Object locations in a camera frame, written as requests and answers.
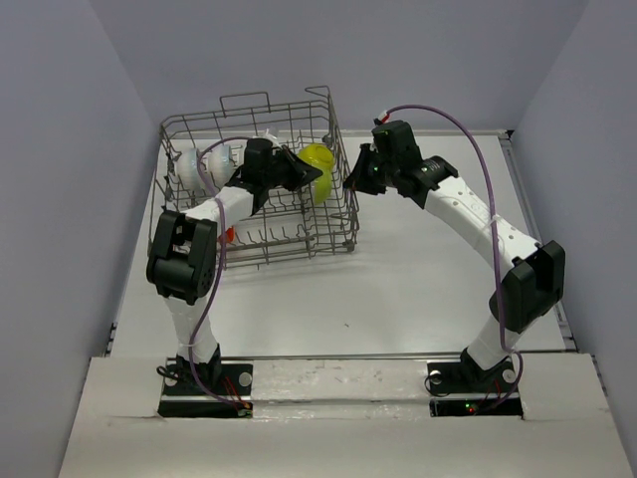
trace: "dish rack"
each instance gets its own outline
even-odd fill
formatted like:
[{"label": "dish rack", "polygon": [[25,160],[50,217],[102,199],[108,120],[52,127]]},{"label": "dish rack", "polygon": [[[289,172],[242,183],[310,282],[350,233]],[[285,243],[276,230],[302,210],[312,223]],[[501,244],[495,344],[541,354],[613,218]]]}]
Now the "dish rack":
[{"label": "dish rack", "polygon": [[[349,175],[342,136],[327,86],[306,88],[305,100],[272,104],[267,92],[227,95],[219,99],[214,112],[175,115],[160,127],[166,160],[160,159],[152,184],[148,244],[161,209],[182,212],[209,199],[203,187],[186,188],[176,172],[182,152],[204,149],[213,141],[236,135],[258,135],[278,130],[281,144],[299,152],[311,143],[326,145],[334,156],[331,194],[323,204],[314,204],[312,186],[297,192],[283,188],[271,191],[266,205],[251,218],[234,227],[228,243],[226,268],[257,266],[273,262],[309,258],[319,254],[349,253],[356,245],[358,202],[342,183]],[[243,144],[231,143],[230,161],[238,167],[243,160]],[[217,188],[210,171],[206,172]]]}]

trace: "wire basket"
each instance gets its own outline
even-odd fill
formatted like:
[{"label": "wire basket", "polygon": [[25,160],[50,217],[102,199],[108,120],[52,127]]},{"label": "wire basket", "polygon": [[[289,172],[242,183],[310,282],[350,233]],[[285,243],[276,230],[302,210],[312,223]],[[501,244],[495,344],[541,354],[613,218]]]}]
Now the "wire basket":
[{"label": "wire basket", "polygon": [[[226,267],[259,267],[354,250],[359,227],[358,202],[353,192],[342,188],[349,166],[329,88],[309,87],[306,92],[308,97],[304,101],[284,104],[272,104],[266,92],[228,95],[219,99],[219,111],[175,115],[161,124],[166,161],[160,159],[155,170],[151,204],[161,203],[164,210],[183,212],[209,199],[203,185],[186,188],[175,166],[185,150],[192,147],[202,150],[219,138],[258,135],[266,129],[277,129],[279,142],[294,152],[311,143],[321,143],[334,156],[329,198],[315,205],[311,185],[297,192],[272,190],[270,199],[256,215],[235,225],[234,238],[228,243]],[[242,161],[243,144],[231,145],[230,152],[230,161],[237,167]],[[223,186],[212,172],[206,174],[217,188]],[[149,245],[158,212],[151,206]]]}]

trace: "cable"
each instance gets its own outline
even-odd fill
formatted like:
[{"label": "cable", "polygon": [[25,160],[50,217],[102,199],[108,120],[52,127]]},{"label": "cable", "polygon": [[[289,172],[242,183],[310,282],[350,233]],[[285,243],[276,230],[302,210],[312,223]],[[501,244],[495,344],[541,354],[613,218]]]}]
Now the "cable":
[{"label": "cable", "polygon": [[233,137],[226,137],[224,139],[219,139],[217,142],[206,147],[201,153],[197,155],[197,172],[199,173],[199,177],[201,177],[201,180],[206,185],[206,189],[208,189],[208,193],[210,193],[210,195],[213,196],[215,202],[217,203],[217,206],[219,207],[219,226],[221,227],[221,241],[220,241],[221,250],[219,253],[219,262],[217,263],[217,271],[215,274],[214,285],[212,286],[212,292],[210,293],[210,299],[208,299],[208,303],[206,304],[206,307],[201,313],[201,318],[197,322],[197,325],[195,326],[194,330],[192,331],[192,335],[190,336],[190,341],[188,341],[188,362],[190,363],[190,372],[192,373],[192,377],[195,379],[195,382],[197,383],[201,391],[203,391],[206,395],[212,396],[216,400],[231,406],[235,406],[234,400],[229,400],[223,396],[218,395],[214,391],[209,390],[208,387],[201,381],[201,378],[199,377],[199,374],[197,373],[197,368],[195,367],[193,346],[195,344],[195,339],[197,338],[197,334],[199,333],[199,329],[201,329],[201,325],[206,320],[208,311],[210,311],[210,307],[212,306],[212,303],[215,300],[215,296],[217,295],[217,289],[219,289],[219,282],[221,281],[221,272],[223,271],[223,267],[226,262],[226,215],[223,209],[223,202],[221,202],[221,200],[219,200],[219,198],[216,197],[218,192],[217,189],[215,188],[214,184],[212,183],[210,178],[207,176],[207,174],[203,172],[203,169],[201,168],[201,159],[203,158],[204,154],[212,151],[215,147],[219,146],[220,144],[223,144],[224,142],[228,142],[228,141],[237,140],[237,139],[250,139],[250,138],[246,136],[233,136]]},{"label": "cable", "polygon": [[478,146],[478,143],[476,142],[476,139],[469,132],[469,130],[466,129],[457,119],[455,119],[448,113],[445,113],[442,110],[439,110],[437,108],[427,107],[424,105],[401,105],[399,107],[394,107],[387,110],[386,112],[383,112],[383,114],[379,117],[379,119],[381,122],[386,122],[387,120],[389,120],[389,116],[392,113],[399,112],[401,110],[424,110],[426,112],[435,113],[436,115],[439,115],[445,118],[446,120],[449,120],[450,122],[452,122],[467,137],[467,139],[471,143],[471,146],[474,148],[476,154],[478,155],[478,161],[480,162],[480,167],[482,168],[483,175],[485,176],[485,182],[487,183],[487,196],[489,198],[489,215],[491,216],[491,242],[492,242],[493,253],[494,253],[494,278],[496,280],[496,301],[498,303],[498,322],[500,324],[500,347],[507,354],[510,354],[510,355],[515,354],[516,356],[518,356],[518,360],[520,361],[518,375],[516,376],[516,379],[512,383],[511,389],[505,394],[505,396],[498,399],[495,403],[490,405],[489,408],[487,408],[487,409],[494,409],[497,406],[499,406],[501,403],[503,403],[505,400],[507,400],[518,389],[518,384],[520,383],[520,380],[522,379],[522,374],[525,368],[525,364],[522,358],[522,354],[520,354],[520,352],[518,351],[511,349],[507,345],[506,332],[505,332],[506,330],[505,307],[504,307],[503,292],[502,292],[502,278],[500,277],[500,249],[498,247],[498,221],[496,220],[497,218],[496,197],[494,194],[493,185],[491,183],[491,176],[489,175],[489,171],[487,170],[487,162],[485,161],[485,157],[483,156],[482,151],[480,150],[480,147]]}]

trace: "purple cable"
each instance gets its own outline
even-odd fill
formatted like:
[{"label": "purple cable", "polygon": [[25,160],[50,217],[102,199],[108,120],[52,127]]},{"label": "purple cable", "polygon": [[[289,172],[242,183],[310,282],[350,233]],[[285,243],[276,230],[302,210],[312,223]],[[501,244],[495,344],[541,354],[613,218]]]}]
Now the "purple cable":
[{"label": "purple cable", "polygon": [[201,318],[199,319],[199,322],[197,322],[197,325],[195,326],[194,330],[192,331],[192,335],[190,336],[190,341],[188,343],[188,361],[190,362],[190,372],[192,373],[193,378],[197,382],[197,385],[199,385],[199,388],[201,388],[201,391],[221,401],[222,403],[226,403],[232,406],[235,405],[235,402],[233,400],[224,398],[223,396],[218,395],[214,391],[209,390],[208,387],[201,381],[201,378],[199,378],[199,374],[197,373],[197,368],[195,367],[194,353],[192,351],[192,348],[194,347],[195,339],[197,338],[199,329],[201,329],[201,325],[203,324],[203,321],[206,320],[206,315],[208,315],[208,312],[210,311],[210,307],[212,306],[212,302],[215,300],[215,296],[217,295],[217,289],[219,289],[219,282],[221,281],[221,272],[223,271],[223,266],[226,262],[226,214],[223,210],[223,203],[221,202],[221,200],[215,197],[218,193],[217,188],[214,186],[214,184],[212,183],[208,175],[205,174],[201,168],[201,159],[203,158],[204,154],[212,151],[218,145],[223,144],[224,142],[233,141],[236,139],[249,139],[249,138],[246,136],[226,137],[225,139],[220,139],[214,144],[206,147],[201,153],[197,154],[197,172],[199,173],[199,177],[205,183],[208,193],[210,193],[210,195],[214,197],[215,202],[219,206],[219,226],[221,227],[221,251],[219,253],[219,263],[217,264],[217,272],[215,274],[215,282],[214,282],[214,285],[212,286],[212,292],[210,293],[210,299],[208,299],[208,303],[206,304],[206,307],[201,313]]},{"label": "purple cable", "polygon": [[507,338],[506,338],[506,328],[505,328],[505,308],[504,308],[504,300],[502,293],[502,280],[500,277],[500,249],[498,247],[498,223],[496,221],[496,197],[494,195],[494,188],[491,183],[491,176],[489,175],[489,171],[487,170],[487,162],[485,161],[485,157],[482,155],[482,151],[480,147],[476,143],[476,139],[474,136],[466,129],[457,119],[449,115],[448,113],[443,112],[434,107],[426,107],[424,105],[401,105],[399,107],[394,107],[386,112],[386,117],[389,118],[394,112],[399,112],[401,110],[424,110],[426,112],[435,113],[450,122],[452,122],[458,129],[467,137],[471,146],[474,147],[476,154],[478,155],[478,161],[480,162],[480,167],[482,167],[483,175],[485,176],[485,182],[487,183],[487,196],[489,198],[489,215],[491,216],[491,242],[493,246],[494,252],[494,277],[496,279],[496,301],[498,302],[498,322],[500,324],[500,347],[507,354],[515,354],[518,356],[518,360],[520,361],[518,376],[516,376],[516,380],[512,383],[511,389],[499,400],[490,405],[487,409],[496,408],[498,405],[503,403],[507,398],[509,398],[516,389],[518,389],[518,384],[522,378],[522,373],[525,368],[525,364],[522,358],[522,354],[518,351],[514,351],[509,346],[507,346]]}]

